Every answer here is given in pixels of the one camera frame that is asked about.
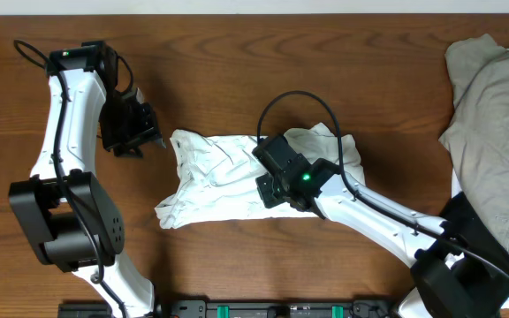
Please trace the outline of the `white Puma t-shirt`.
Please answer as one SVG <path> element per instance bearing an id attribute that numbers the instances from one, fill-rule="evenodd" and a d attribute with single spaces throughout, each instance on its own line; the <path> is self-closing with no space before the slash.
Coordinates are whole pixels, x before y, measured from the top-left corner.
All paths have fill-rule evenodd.
<path id="1" fill-rule="evenodd" d="M 319 158 L 338 163 L 337 137 L 325 124 L 291 128 L 284 136 L 294 151 L 311 163 Z M 345 171 L 366 185 L 353 136 L 347 134 L 341 140 Z M 256 136 L 203 137 L 176 130 L 170 141 L 177 159 L 179 187 L 155 207 L 162 229 L 211 221 L 316 217 L 288 204 L 264 207 L 255 183 L 266 172 L 252 155 Z"/>

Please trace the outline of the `grey garment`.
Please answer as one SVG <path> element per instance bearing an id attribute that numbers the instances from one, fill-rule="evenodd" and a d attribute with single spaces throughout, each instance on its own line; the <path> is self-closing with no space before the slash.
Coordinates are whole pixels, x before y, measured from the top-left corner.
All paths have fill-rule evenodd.
<path id="1" fill-rule="evenodd" d="M 485 34 L 445 52 L 454 115 L 440 136 L 462 192 L 509 253 L 509 49 Z"/>

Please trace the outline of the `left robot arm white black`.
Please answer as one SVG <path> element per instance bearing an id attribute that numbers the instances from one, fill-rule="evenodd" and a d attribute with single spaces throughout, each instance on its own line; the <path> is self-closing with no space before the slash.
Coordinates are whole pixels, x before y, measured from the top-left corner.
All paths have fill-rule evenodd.
<path id="1" fill-rule="evenodd" d="M 141 157 L 161 143 L 156 114 L 134 85 L 118 88 L 125 59 L 103 41 L 41 53 L 17 40 L 15 50 L 42 68 L 50 107 L 42 150 L 30 176 L 9 190 L 16 216 L 38 261 L 90 284 L 98 302 L 65 302 L 61 317 L 157 317 L 153 283 L 125 252 L 121 213 L 95 175 L 95 151 Z"/>

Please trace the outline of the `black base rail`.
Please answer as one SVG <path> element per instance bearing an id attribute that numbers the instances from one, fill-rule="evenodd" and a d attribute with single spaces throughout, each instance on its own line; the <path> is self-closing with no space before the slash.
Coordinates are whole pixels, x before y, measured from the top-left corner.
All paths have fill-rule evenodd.
<path id="1" fill-rule="evenodd" d="M 189 299 L 157 305 L 149 314 L 150 317 L 162 318 L 390 318 L 394 315 L 391 302 L 383 299 L 309 303 Z"/>

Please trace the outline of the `white garment bottom right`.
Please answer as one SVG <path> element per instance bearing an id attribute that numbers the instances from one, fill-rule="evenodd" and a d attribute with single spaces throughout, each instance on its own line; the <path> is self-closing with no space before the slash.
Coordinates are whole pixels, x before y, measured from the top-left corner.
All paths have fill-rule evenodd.
<path id="1" fill-rule="evenodd" d="M 462 192 L 462 188 L 460 186 L 460 182 L 458 180 L 457 174 L 455 170 L 452 170 L 452 182 L 451 182 L 451 196 L 455 197 L 459 193 Z M 501 307 L 502 310 L 509 309 L 509 297 L 505 301 L 505 303 Z"/>

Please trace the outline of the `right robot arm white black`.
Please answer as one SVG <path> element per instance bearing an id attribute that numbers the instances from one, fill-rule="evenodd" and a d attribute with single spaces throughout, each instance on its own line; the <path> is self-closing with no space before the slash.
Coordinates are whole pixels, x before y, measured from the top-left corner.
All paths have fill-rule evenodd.
<path id="1" fill-rule="evenodd" d="M 415 297 L 397 307 L 399 317 L 498 317 L 509 299 L 509 254 L 464 195 L 439 216 L 392 201 L 340 166 L 303 155 L 258 155 L 265 172 L 256 179 L 267 208 L 289 204 L 300 212 L 341 223 L 395 255 L 410 269 Z"/>

